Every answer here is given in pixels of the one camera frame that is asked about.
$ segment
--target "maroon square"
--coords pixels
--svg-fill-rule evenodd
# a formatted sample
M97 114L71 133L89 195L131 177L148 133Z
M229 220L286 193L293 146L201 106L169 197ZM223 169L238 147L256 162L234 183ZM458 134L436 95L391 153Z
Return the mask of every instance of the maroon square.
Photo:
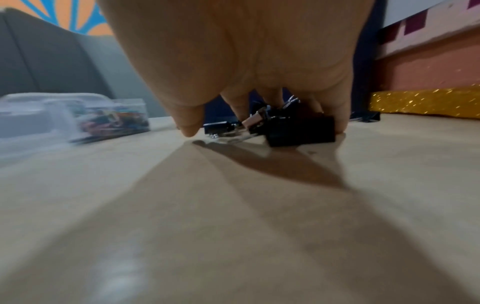
M395 39L397 39L397 36L399 35L400 24L402 24L401 21L381 29L378 32L378 42L380 42L381 45L384 45L386 43L395 41Z
M428 10L415 14L405 19L405 35L421 30L427 24Z
M480 0L470 0L468 3L468 8L471 9L473 7L476 7L477 5L480 5Z

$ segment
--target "orange and blue pattern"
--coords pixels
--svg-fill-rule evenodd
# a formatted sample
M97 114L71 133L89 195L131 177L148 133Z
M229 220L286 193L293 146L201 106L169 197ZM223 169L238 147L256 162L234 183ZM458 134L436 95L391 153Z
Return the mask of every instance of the orange and blue pattern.
M84 35L112 35L95 0L0 0L61 28Z

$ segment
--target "gold glitter strip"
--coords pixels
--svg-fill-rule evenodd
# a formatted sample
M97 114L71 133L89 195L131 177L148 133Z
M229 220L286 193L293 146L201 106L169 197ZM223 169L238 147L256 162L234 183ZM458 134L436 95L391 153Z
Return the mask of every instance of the gold glitter strip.
M382 113L443 115L480 119L480 87L429 91L376 92L370 110Z

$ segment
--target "glitter tape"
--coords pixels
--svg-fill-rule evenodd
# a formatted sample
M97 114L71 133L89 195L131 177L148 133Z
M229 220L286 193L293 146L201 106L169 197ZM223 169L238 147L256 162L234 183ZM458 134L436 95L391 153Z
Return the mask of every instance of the glitter tape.
M382 113L480 119L480 87L376 92L371 96L369 109Z

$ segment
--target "gray panel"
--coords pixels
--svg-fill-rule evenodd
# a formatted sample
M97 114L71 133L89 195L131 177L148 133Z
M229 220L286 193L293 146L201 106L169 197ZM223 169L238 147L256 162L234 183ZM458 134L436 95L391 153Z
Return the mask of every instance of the gray panel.
M76 36L115 98L142 98L150 117L168 116L112 36Z
M0 10L0 96L38 90Z
M112 96L74 33L17 10L5 12L6 22L42 92Z

